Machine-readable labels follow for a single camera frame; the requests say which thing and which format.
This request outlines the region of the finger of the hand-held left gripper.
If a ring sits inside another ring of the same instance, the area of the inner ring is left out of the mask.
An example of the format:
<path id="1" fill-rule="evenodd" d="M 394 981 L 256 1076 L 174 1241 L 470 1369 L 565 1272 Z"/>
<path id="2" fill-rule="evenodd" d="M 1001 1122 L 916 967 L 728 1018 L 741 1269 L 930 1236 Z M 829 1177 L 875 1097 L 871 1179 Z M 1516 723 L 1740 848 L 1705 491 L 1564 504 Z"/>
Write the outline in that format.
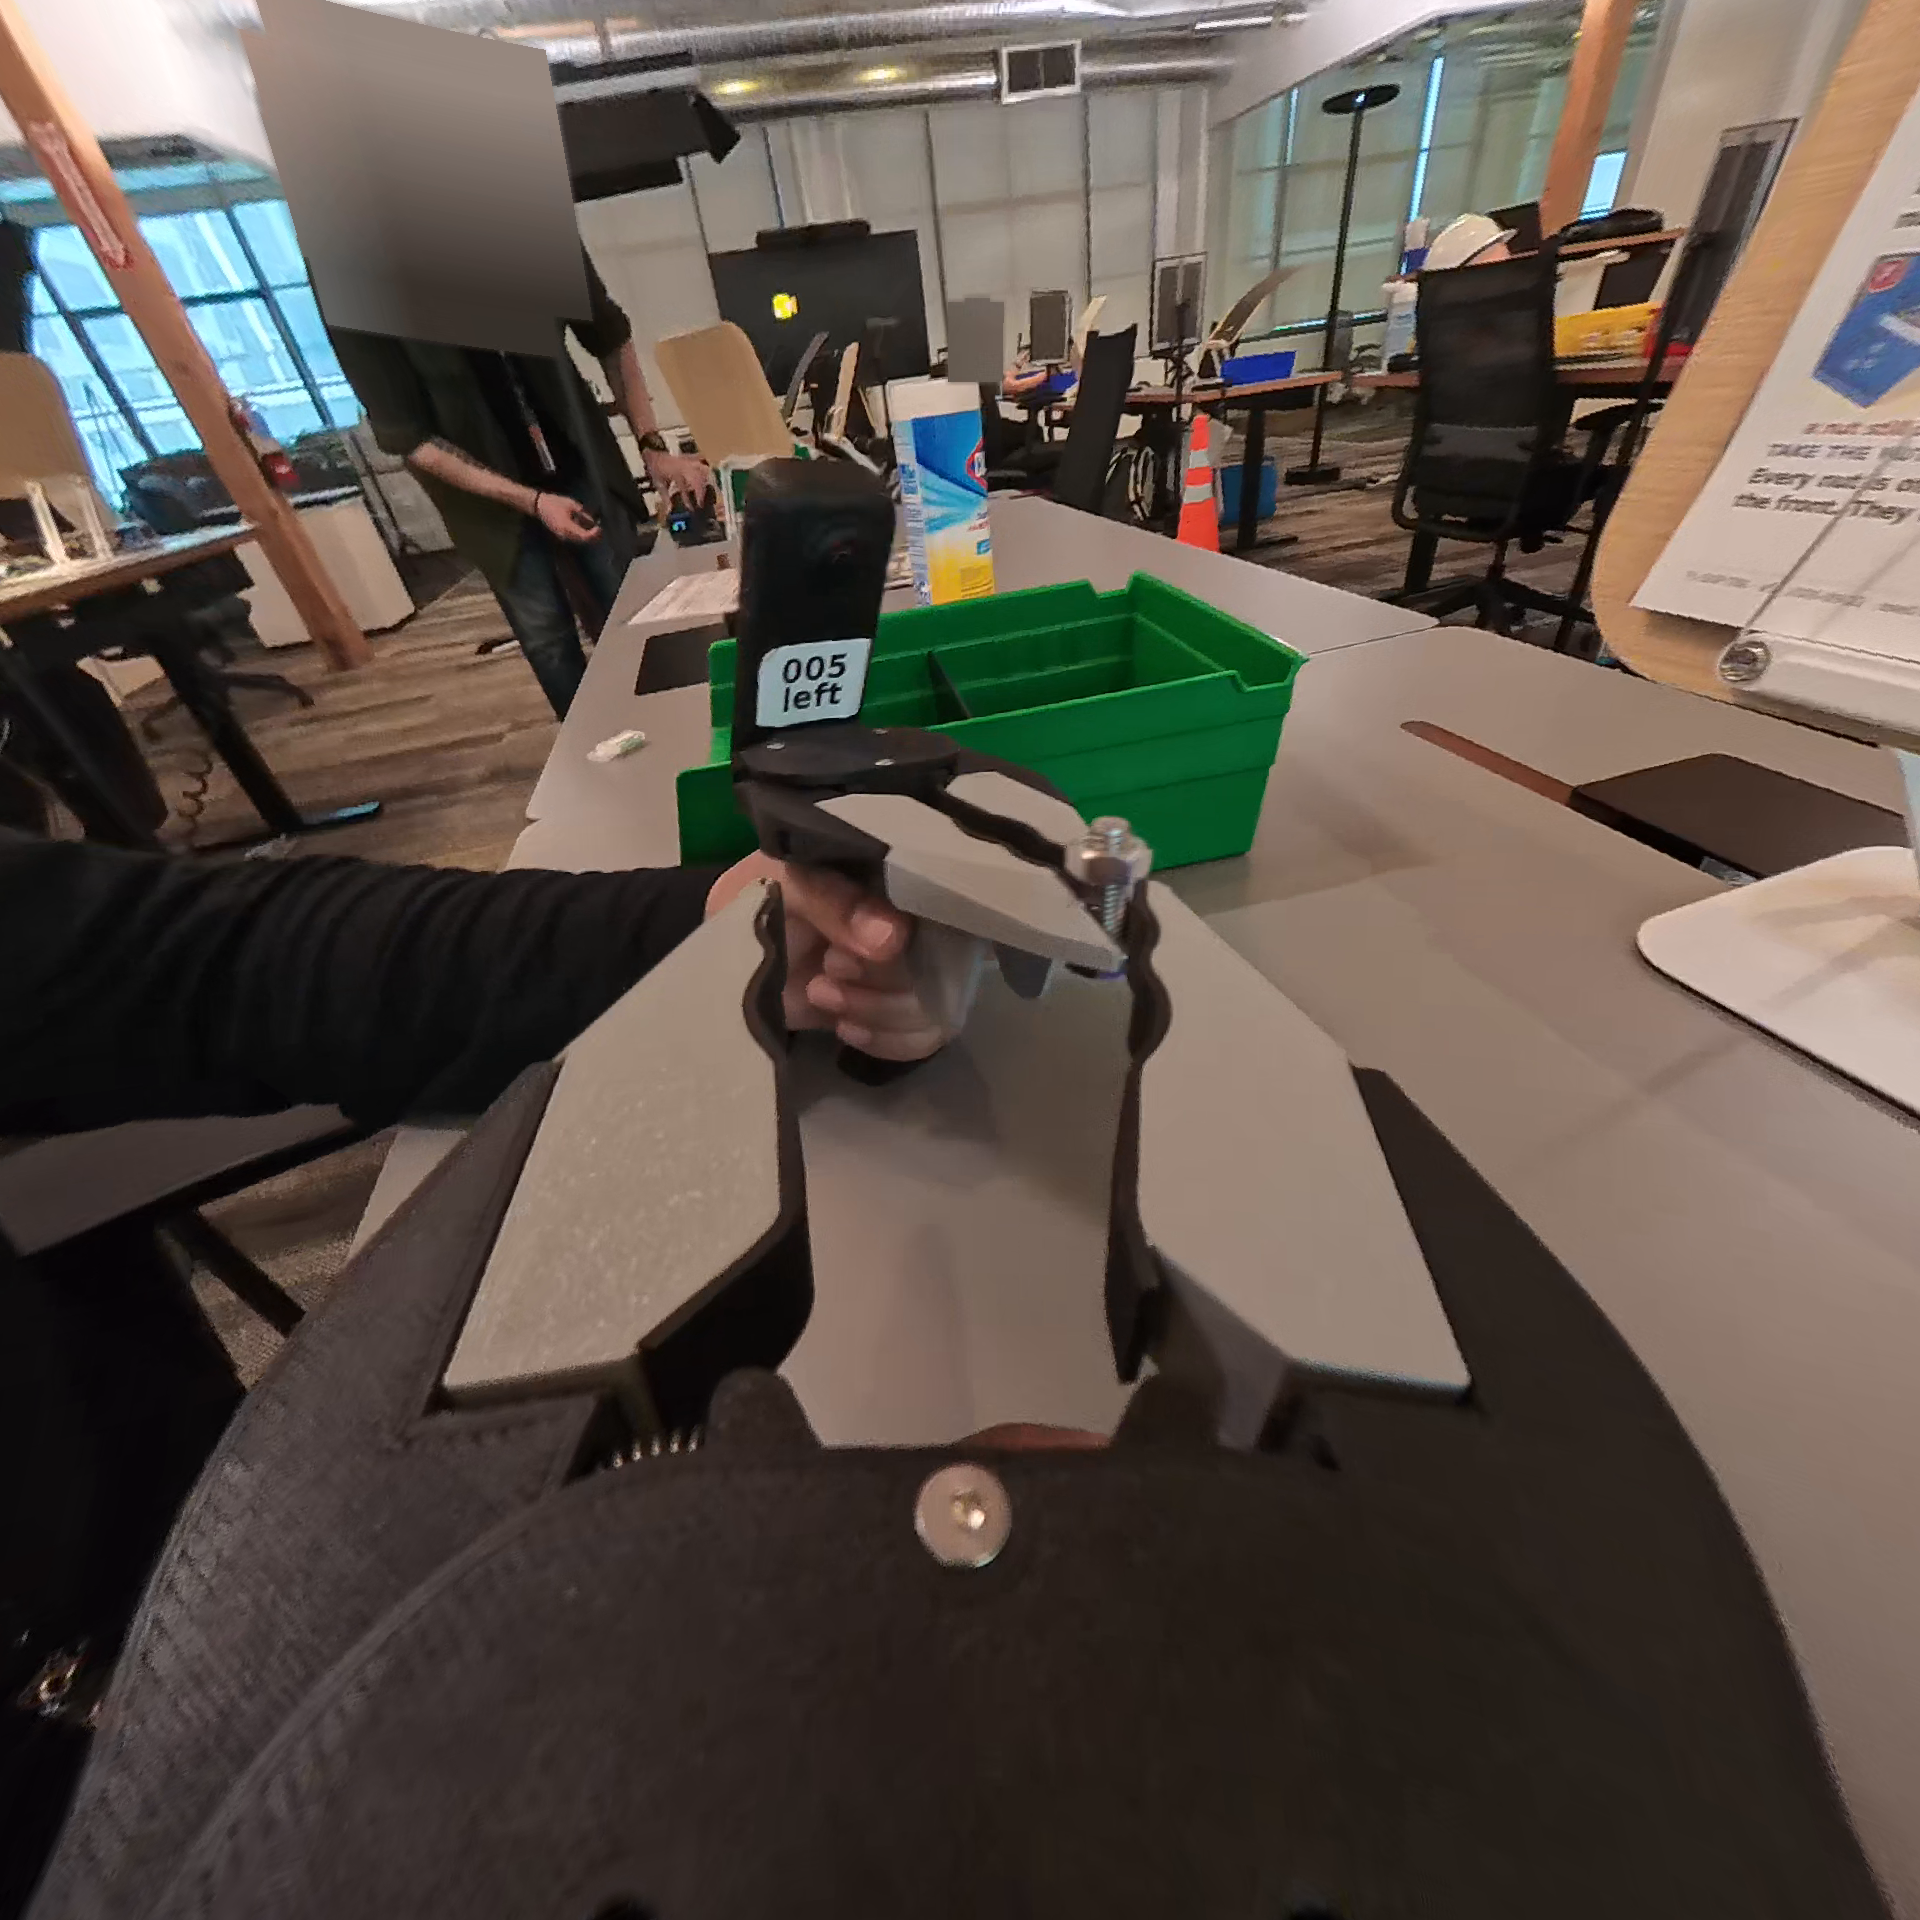
<path id="1" fill-rule="evenodd" d="M 1056 863 L 905 794 L 829 796 L 817 809 L 881 844 L 881 892 L 907 916 L 1091 973 L 1124 970 L 1124 950 Z"/>
<path id="2" fill-rule="evenodd" d="M 968 841 L 1050 874 L 1068 874 L 1068 852 L 1087 833 L 1068 799 L 1023 779 L 949 779 L 948 818 Z"/>

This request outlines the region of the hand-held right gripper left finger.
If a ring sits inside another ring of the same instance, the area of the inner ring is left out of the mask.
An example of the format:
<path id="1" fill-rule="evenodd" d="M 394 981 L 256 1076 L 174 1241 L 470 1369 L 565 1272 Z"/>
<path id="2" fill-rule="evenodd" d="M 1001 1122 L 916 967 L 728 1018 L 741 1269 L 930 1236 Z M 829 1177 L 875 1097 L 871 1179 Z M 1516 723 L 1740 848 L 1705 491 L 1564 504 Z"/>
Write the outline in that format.
<path id="1" fill-rule="evenodd" d="M 442 1163 L 443 1402 L 703 1411 L 811 1307 L 783 902 L 751 882 Z"/>

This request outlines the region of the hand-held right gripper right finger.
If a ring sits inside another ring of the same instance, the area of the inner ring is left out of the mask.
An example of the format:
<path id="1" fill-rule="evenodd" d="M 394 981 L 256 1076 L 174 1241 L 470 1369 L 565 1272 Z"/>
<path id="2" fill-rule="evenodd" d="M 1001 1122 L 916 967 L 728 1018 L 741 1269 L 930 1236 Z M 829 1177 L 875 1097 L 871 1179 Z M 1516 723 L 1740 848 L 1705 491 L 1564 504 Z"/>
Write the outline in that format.
<path id="1" fill-rule="evenodd" d="M 1249 1451 L 1312 1392 L 1460 1403 L 1469 1364 L 1346 1049 L 1163 882 L 1125 916 L 1115 1372 Z"/>

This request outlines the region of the silver threaded bolt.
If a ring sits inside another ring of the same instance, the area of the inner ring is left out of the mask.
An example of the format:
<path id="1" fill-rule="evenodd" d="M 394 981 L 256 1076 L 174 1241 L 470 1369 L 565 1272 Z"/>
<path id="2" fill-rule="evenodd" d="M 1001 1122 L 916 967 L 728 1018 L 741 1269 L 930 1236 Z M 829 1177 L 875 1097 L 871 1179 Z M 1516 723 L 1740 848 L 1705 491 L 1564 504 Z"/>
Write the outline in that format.
<path id="1" fill-rule="evenodd" d="M 1094 831 L 1117 831 L 1119 822 L 1125 822 L 1125 827 L 1129 827 L 1132 833 L 1140 836 L 1127 818 L 1113 815 L 1113 813 L 1095 818 L 1087 827 Z M 1124 942 L 1125 942 L 1125 931 L 1127 931 L 1129 913 L 1134 906 L 1134 896 L 1137 889 L 1140 887 L 1134 887 L 1132 892 L 1121 892 L 1115 886 L 1105 889 L 1083 889 L 1087 910 L 1097 920 L 1111 947 L 1115 947 L 1117 964 L 1124 964 Z"/>

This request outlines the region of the green plastic bin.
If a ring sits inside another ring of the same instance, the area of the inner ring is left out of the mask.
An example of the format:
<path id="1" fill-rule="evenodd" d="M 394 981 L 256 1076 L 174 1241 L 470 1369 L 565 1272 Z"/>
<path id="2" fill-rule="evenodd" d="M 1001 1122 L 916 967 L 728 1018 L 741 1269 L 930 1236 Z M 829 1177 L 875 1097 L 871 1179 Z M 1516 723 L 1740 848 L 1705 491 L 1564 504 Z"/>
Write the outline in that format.
<path id="1" fill-rule="evenodd" d="M 1157 869 L 1249 852 L 1304 655 L 1195 593 L 1135 571 L 881 613 L 862 705 L 821 718 L 952 735 L 1044 778 L 1083 818 L 1115 813 Z M 932 728 L 927 650 L 957 650 L 987 691 L 968 723 Z"/>

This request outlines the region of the person's left forearm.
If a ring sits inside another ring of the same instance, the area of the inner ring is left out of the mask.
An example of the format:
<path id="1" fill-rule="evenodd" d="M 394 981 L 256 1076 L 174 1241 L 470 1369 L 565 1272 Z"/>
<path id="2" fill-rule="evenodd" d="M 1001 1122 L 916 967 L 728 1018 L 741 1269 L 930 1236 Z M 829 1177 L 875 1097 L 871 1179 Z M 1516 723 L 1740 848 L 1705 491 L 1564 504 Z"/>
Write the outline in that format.
<path id="1" fill-rule="evenodd" d="M 2 1132 L 482 1112 L 701 924 L 715 868 L 206 863 L 2 833 Z"/>

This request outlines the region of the person's left hand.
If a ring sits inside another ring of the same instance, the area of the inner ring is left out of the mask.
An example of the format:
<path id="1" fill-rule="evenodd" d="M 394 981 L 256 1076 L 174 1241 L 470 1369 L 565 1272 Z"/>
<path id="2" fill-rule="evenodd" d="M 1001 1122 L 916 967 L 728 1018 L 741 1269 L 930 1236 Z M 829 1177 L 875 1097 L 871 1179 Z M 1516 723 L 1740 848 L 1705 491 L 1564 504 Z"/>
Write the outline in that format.
<path id="1" fill-rule="evenodd" d="M 909 916 L 849 875 L 754 852 L 712 882 L 703 917 L 754 887 L 780 893 L 789 1034 L 828 1034 L 869 1060 L 905 1065 L 948 1045 L 948 1026 L 916 984 Z"/>

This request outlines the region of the disinfecting wipes canister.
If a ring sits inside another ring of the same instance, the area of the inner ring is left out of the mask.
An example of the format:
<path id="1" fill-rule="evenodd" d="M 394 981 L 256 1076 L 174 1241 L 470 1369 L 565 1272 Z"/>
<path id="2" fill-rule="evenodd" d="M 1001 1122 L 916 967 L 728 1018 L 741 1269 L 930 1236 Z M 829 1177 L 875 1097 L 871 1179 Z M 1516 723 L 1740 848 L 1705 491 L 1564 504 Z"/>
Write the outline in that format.
<path id="1" fill-rule="evenodd" d="M 918 606 L 987 598 L 995 560 L 977 386 L 894 380 L 885 403 Z"/>

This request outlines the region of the light wooden chair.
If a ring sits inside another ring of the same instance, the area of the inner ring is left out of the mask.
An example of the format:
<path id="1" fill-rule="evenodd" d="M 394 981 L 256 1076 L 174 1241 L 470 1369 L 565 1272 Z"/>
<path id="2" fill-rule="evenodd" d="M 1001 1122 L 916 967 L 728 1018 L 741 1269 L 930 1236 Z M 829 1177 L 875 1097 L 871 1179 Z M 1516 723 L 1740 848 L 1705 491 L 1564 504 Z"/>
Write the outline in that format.
<path id="1" fill-rule="evenodd" d="M 665 336 L 653 362 L 708 465 L 782 459 L 794 433 L 750 336 L 734 322 Z"/>

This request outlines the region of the black office chair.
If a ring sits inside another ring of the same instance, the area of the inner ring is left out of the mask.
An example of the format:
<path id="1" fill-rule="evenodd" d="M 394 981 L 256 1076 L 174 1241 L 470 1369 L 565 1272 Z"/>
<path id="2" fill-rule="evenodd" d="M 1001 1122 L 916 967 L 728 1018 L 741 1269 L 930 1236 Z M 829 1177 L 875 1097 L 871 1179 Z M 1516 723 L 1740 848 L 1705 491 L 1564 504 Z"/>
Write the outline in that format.
<path id="1" fill-rule="evenodd" d="M 1528 613 L 1554 616 L 1552 650 L 1593 630 L 1590 581 L 1600 535 L 1653 410 L 1675 374 L 1639 351 L 1625 397 L 1571 420 L 1587 396 L 1562 381 L 1556 348 L 1557 248 L 1476 260 L 1417 277 L 1417 386 L 1389 499 L 1408 535 L 1393 604 L 1517 635 Z M 1590 515 L 1571 586 L 1530 587 L 1513 554 L 1538 554 Z"/>
<path id="2" fill-rule="evenodd" d="M 1082 514 L 1102 515 L 1108 470 L 1134 386 L 1137 325 L 1087 337 L 1071 391 L 1066 436 L 1038 444 L 1026 484 Z"/>

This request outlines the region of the long brown desk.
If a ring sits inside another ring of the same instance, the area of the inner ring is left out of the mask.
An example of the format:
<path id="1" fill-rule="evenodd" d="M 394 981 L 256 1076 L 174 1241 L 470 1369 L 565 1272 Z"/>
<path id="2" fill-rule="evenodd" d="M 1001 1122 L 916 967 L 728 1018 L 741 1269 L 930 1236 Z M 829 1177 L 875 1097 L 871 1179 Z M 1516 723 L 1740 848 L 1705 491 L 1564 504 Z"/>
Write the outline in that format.
<path id="1" fill-rule="evenodd" d="M 1288 372 L 1257 380 L 1179 380 L 1161 386 L 1134 386 L 1125 396 L 1115 447 L 1108 470 L 1102 515 L 1173 535 L 1181 496 L 1181 444 L 1195 410 L 1214 417 L 1212 459 L 1218 498 L 1218 541 L 1238 556 L 1252 557 L 1259 548 L 1289 545 L 1289 533 L 1270 531 L 1281 504 L 1284 461 L 1280 458 L 1289 415 L 1301 415 L 1312 433 L 1313 390 L 1334 380 L 1325 400 L 1341 396 L 1341 374 Z M 1004 468 L 1001 477 L 1017 491 L 1039 491 L 1028 484 L 1029 463 Z"/>

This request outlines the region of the black studio softbox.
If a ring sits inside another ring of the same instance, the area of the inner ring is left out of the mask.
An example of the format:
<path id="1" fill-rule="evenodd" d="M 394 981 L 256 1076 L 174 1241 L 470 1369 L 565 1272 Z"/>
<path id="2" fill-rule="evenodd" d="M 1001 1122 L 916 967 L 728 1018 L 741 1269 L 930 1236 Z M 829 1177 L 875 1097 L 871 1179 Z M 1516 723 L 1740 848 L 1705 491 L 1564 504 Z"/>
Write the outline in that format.
<path id="1" fill-rule="evenodd" d="M 674 186 L 685 157 L 725 162 L 740 145 L 741 131 L 680 70 L 557 63 L 550 75 L 576 204 Z"/>

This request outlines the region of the black floor lamp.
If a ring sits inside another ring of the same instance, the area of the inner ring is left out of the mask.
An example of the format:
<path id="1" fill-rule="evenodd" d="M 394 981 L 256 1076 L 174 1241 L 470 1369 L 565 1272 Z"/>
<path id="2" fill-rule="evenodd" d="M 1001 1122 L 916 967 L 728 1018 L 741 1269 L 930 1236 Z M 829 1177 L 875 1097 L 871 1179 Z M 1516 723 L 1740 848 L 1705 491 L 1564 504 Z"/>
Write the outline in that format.
<path id="1" fill-rule="evenodd" d="M 1335 364 L 1335 343 L 1340 333 L 1340 313 L 1341 313 L 1341 294 L 1346 283 L 1346 262 L 1350 249 L 1350 234 L 1353 219 L 1353 204 L 1358 196 L 1358 176 L 1361 164 L 1361 144 L 1367 116 L 1378 113 L 1392 106 L 1402 94 L 1398 81 L 1375 79 L 1355 88 L 1347 88 L 1340 94 L 1329 96 L 1321 102 L 1321 112 L 1329 117 L 1341 119 L 1347 125 L 1347 147 L 1346 162 L 1341 172 L 1341 193 L 1338 204 L 1338 223 L 1335 223 L 1335 242 L 1331 255 L 1331 273 L 1328 283 L 1328 301 L 1321 324 L 1319 337 L 1319 372 L 1328 375 L 1338 374 Z M 1328 420 L 1328 396 L 1331 391 L 1334 380 L 1328 378 L 1312 390 L 1312 411 L 1309 411 L 1309 433 L 1308 433 L 1308 455 L 1301 463 L 1295 463 L 1285 470 L 1284 477 L 1289 485 L 1295 488 L 1319 488 L 1329 485 L 1340 477 L 1340 468 L 1329 463 L 1323 458 L 1325 444 L 1325 420 Z"/>

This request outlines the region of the wooden standing desk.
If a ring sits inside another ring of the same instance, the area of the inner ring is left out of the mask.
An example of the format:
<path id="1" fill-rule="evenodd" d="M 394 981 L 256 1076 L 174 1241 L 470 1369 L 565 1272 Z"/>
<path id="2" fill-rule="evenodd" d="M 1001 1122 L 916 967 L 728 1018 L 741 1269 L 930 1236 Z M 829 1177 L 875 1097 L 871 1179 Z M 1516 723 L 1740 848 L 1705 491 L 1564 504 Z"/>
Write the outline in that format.
<path id="1" fill-rule="evenodd" d="M 52 745 L 55 794 L 92 836 L 115 848 L 156 852 L 158 818 L 133 803 L 110 760 L 75 729 L 50 693 L 50 672 L 110 653 L 153 659 L 179 707 L 203 735 L 251 803 L 259 829 L 217 841 L 216 852 L 243 852 L 276 837 L 356 827 L 381 813 L 378 799 L 325 811 L 304 811 L 256 747 L 216 667 L 203 655 L 196 617 L 237 595 L 237 548 L 251 531 L 228 529 L 165 535 L 103 557 L 77 561 L 54 538 L 54 557 L 3 581 L 2 685 L 3 707 L 29 718 Z"/>

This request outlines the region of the printed instruction sheet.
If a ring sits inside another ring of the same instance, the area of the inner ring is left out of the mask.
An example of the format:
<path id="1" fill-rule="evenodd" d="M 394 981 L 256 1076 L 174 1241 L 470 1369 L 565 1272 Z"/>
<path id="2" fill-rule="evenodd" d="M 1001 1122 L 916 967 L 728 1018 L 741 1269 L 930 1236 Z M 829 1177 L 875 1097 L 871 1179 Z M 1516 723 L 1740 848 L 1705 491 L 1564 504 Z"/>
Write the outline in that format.
<path id="1" fill-rule="evenodd" d="M 1635 608 L 1726 630 L 1720 690 L 1915 737 L 1915 411 L 1909 106 Z"/>

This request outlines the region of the black wall screen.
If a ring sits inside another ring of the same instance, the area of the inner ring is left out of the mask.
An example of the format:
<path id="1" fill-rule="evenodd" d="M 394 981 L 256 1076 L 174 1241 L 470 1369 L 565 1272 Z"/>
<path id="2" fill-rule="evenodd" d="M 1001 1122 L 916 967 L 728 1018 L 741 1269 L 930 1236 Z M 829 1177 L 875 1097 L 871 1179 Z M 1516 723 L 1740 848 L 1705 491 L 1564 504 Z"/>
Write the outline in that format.
<path id="1" fill-rule="evenodd" d="M 869 386 L 932 370 L 916 227 L 849 219 L 763 229 L 750 248 L 710 251 L 708 272 L 720 319 L 745 333 L 776 393 L 815 333 L 829 355 L 858 346 L 855 372 Z"/>

